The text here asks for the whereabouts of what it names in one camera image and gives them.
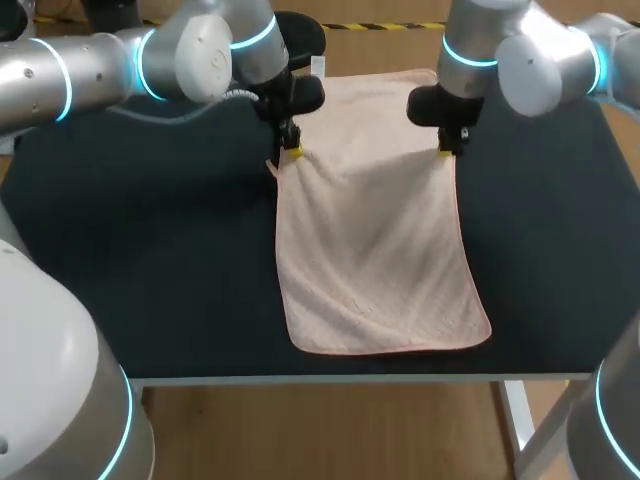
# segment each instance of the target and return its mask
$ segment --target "blue led ring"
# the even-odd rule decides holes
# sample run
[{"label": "blue led ring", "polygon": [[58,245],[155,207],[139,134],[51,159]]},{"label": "blue led ring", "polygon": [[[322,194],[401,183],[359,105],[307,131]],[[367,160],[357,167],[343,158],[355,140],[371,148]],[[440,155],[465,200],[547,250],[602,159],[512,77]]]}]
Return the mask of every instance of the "blue led ring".
[{"label": "blue led ring", "polygon": [[58,65],[60,65],[60,70],[62,71],[62,76],[64,77],[64,86],[66,88],[66,100],[64,102],[64,108],[62,109],[62,112],[60,113],[60,115],[58,115],[58,118],[56,118],[56,122],[59,122],[64,117],[66,117],[69,114],[69,111],[71,110],[71,99],[73,96],[73,91],[71,87],[71,76],[69,75],[69,69],[67,68],[66,63],[64,63],[64,60],[62,59],[60,54],[56,51],[56,49],[53,48],[51,45],[49,45],[47,42],[39,38],[30,38],[29,40],[31,40],[32,42],[39,43],[40,45],[44,46],[47,50],[49,50],[49,52],[51,52],[53,57],[58,62]]},{"label": "blue led ring", "polygon": [[498,64],[497,60],[479,61],[479,60],[470,60],[468,58],[461,57],[456,52],[454,52],[453,49],[449,46],[449,44],[447,43],[447,39],[444,37],[444,35],[442,36],[442,45],[444,46],[444,49],[447,51],[447,53],[451,55],[453,59],[457,60],[458,62],[464,65],[468,65],[470,67],[483,68],[483,67],[493,67]]},{"label": "blue led ring", "polygon": [[250,47],[251,45],[255,45],[260,40],[262,40],[267,35],[269,35],[269,33],[271,33],[271,30],[273,30],[273,27],[275,26],[276,26],[276,16],[274,15],[271,21],[269,22],[269,25],[267,25],[264,30],[262,30],[259,34],[254,35],[248,40],[232,43],[231,50],[239,50],[241,48],[246,48],[246,47]]},{"label": "blue led ring", "polygon": [[591,40],[591,37],[589,37],[589,35],[587,35],[585,32],[583,32],[582,30],[576,27],[567,27],[567,28],[572,32],[575,32],[587,37],[587,40],[589,40],[589,50],[591,51],[591,55],[593,55],[593,61],[595,64],[595,71],[596,71],[595,79],[593,80],[593,85],[591,85],[591,88],[587,92],[587,95],[589,95],[591,92],[593,92],[596,89],[596,87],[598,86],[598,82],[600,81],[600,71],[602,70],[602,66],[600,65],[600,55],[598,55],[596,46],[593,44],[593,40]]},{"label": "blue led ring", "polygon": [[127,443],[129,432],[131,431],[131,423],[133,420],[133,393],[131,392],[131,383],[129,382],[127,375],[124,373],[124,370],[122,370],[122,367],[120,367],[120,370],[122,371],[122,375],[124,376],[124,381],[127,385],[127,394],[129,399],[129,404],[128,404],[129,407],[127,412],[127,424],[124,427],[124,432],[122,433],[122,438],[120,439],[120,444],[116,449],[116,453],[114,453],[113,458],[107,465],[107,468],[104,469],[104,472],[102,472],[102,475],[98,477],[98,480],[105,480],[109,476],[113,468],[116,466],[116,463],[118,462],[118,459],[120,458],[120,456],[122,455],[122,451],[124,450],[124,445]]},{"label": "blue led ring", "polygon": [[618,444],[616,439],[613,437],[613,433],[609,428],[609,424],[607,423],[607,420],[604,418],[604,411],[602,410],[602,401],[600,400],[600,374],[602,373],[602,365],[604,365],[604,362],[600,364],[600,368],[598,369],[598,373],[596,375],[596,407],[598,408],[598,416],[600,417],[600,423],[602,424],[602,429],[604,430],[604,433],[607,436],[609,443],[611,443],[611,446],[620,457],[620,460],[622,460],[622,463],[624,463],[627,466],[627,468],[631,470],[631,472],[637,478],[640,478],[640,469],[638,469],[638,467],[636,467],[633,464],[633,462],[627,456],[627,454],[624,453],[624,451],[622,450],[622,447]]},{"label": "blue led ring", "polygon": [[155,32],[155,29],[149,30],[144,34],[142,40],[140,40],[140,46],[138,47],[138,52],[136,54],[136,74],[140,79],[140,83],[142,83],[142,86],[150,96],[152,96],[156,100],[160,100],[161,102],[166,102],[166,98],[162,98],[160,95],[155,94],[153,90],[151,90],[151,87],[149,87],[147,80],[144,78],[144,72],[142,71],[142,54],[144,53],[144,47],[147,45],[147,42],[149,41],[149,38],[151,38],[151,35],[153,35]]}]

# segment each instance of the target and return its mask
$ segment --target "pink towel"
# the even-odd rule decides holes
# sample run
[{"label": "pink towel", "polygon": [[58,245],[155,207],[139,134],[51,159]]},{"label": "pink towel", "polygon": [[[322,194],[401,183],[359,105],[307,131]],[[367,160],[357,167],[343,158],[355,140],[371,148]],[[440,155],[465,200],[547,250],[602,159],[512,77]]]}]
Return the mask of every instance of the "pink towel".
[{"label": "pink towel", "polygon": [[411,124],[409,92],[429,70],[324,80],[327,100],[296,118],[286,152],[276,259],[300,349],[374,354],[470,347],[491,335],[466,262],[455,159]]}]

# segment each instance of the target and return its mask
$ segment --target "table frame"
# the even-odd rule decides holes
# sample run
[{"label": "table frame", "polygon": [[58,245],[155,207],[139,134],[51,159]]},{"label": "table frame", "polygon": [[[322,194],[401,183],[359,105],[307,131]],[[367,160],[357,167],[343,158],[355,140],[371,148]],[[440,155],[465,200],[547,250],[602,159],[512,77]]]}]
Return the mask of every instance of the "table frame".
[{"label": "table frame", "polygon": [[[131,379],[142,397],[147,387],[193,387],[224,385],[358,384],[418,382],[496,382],[514,455],[516,480],[536,480],[560,454],[567,452],[566,425],[571,404],[580,394],[588,374],[551,375],[276,375],[257,377],[190,377]],[[523,380],[571,382],[536,430]],[[570,480],[578,480],[568,455]]]}]

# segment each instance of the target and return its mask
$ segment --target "black table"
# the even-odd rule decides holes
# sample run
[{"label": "black table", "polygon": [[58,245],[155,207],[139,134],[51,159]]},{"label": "black table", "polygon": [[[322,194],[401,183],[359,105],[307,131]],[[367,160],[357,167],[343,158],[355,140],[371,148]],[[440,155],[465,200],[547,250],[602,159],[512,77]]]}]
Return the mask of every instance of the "black table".
[{"label": "black table", "polygon": [[640,307],[640,194],[599,108],[531,120],[494,89],[472,139],[459,210],[493,336],[457,352],[292,345],[271,133],[244,100],[179,127],[102,113],[34,130],[1,193],[36,263],[85,304],[132,378],[593,371]]}]

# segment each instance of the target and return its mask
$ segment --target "wooden floor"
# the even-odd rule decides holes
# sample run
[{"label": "wooden floor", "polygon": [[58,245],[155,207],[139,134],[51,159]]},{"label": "wooden floor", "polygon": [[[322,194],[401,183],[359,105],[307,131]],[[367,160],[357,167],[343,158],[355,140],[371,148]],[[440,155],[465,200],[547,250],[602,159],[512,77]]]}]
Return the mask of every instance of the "wooden floor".
[{"label": "wooden floor", "polygon": [[[146,18],[166,18],[181,3],[139,1]],[[39,3],[42,14],[81,16],[68,0]],[[327,23],[426,22],[446,20],[450,0],[272,3]],[[597,11],[640,20],[637,0],[539,3],[564,21]],[[327,40],[327,74],[351,75],[434,68],[441,32],[332,31]],[[608,116],[640,183],[638,127]],[[527,384],[537,422],[563,388],[563,382]],[[147,408],[157,442],[155,480],[511,478],[488,384],[163,388],[152,392]],[[546,476],[566,478],[562,462]]]},{"label": "wooden floor", "polygon": [[154,480],[511,478],[488,384],[156,390]]}]

